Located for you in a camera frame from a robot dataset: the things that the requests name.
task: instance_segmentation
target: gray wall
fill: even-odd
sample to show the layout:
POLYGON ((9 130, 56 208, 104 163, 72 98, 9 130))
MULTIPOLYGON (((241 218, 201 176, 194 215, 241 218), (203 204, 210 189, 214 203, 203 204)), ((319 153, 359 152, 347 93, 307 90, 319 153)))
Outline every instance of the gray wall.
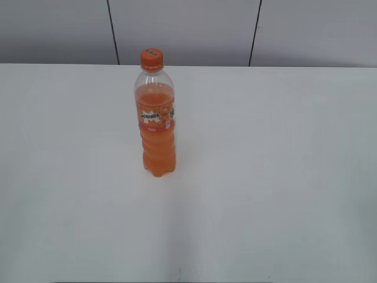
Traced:
POLYGON ((263 0, 252 65, 377 67, 377 0, 263 0))
POLYGON ((377 67, 376 0, 263 0, 254 44, 260 0, 109 5, 114 34, 106 0, 0 0, 0 62, 377 67))

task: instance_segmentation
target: bottle base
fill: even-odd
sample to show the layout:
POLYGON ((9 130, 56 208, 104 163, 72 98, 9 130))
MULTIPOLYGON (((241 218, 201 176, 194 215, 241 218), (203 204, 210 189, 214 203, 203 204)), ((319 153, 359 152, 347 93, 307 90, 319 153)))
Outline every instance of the bottle base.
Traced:
POLYGON ((151 162, 145 158, 145 153, 143 154, 143 163, 145 170, 150 171, 155 177, 162 177, 166 173, 174 172, 176 169, 176 155, 174 154, 173 160, 163 162, 164 164, 159 164, 160 162, 151 162))

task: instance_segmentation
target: plastic bottle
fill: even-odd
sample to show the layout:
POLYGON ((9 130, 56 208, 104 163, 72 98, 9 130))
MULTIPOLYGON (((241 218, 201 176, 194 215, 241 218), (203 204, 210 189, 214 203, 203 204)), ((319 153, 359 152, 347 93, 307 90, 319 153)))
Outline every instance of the plastic bottle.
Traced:
POLYGON ((143 72, 136 79, 134 91, 143 140, 143 162, 154 176, 161 177, 176 168, 174 85, 163 70, 161 50, 144 50, 141 68, 143 72))

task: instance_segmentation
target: bottle neck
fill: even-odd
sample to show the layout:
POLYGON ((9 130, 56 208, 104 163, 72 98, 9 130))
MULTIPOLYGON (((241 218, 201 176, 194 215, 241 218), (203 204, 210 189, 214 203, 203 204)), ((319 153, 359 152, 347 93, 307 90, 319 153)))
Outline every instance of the bottle neck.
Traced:
POLYGON ((161 69, 160 71, 156 71, 156 72, 146 71, 144 69, 142 69, 142 70, 143 70, 143 74, 150 76, 150 77, 155 76, 155 75, 159 75, 164 71, 164 69, 161 69))

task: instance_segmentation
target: orange bottle cap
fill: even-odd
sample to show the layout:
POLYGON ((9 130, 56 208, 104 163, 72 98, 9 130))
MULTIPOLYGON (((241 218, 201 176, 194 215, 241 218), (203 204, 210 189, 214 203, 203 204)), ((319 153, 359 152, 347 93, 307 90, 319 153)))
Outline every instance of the orange bottle cap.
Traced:
POLYGON ((156 48, 145 49, 141 53, 141 68, 148 72, 157 72, 164 67, 163 52, 156 48))

